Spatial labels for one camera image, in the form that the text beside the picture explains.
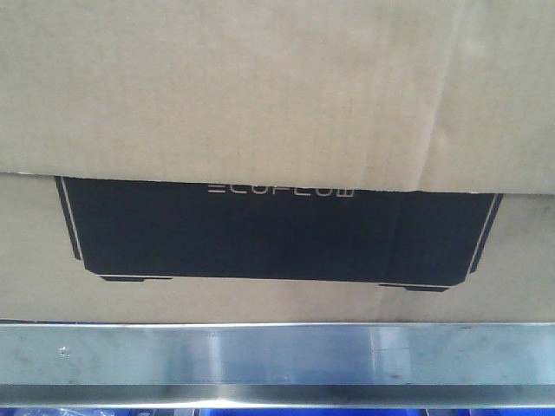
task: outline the ecoflow logo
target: ecoflow logo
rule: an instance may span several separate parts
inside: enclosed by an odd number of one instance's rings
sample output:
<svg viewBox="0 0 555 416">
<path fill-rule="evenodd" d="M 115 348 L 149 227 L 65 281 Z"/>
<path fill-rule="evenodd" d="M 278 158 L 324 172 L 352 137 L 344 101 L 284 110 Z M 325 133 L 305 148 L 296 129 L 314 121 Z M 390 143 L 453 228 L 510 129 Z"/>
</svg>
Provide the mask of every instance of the ecoflow logo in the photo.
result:
<svg viewBox="0 0 555 416">
<path fill-rule="evenodd" d="M 207 184 L 208 193 L 237 193 L 255 195 L 278 195 L 289 194 L 296 197 L 335 197 L 352 198 L 355 196 L 354 189 L 334 188 L 290 188 L 288 186 L 248 186 L 248 185 L 223 185 Z"/>
</svg>

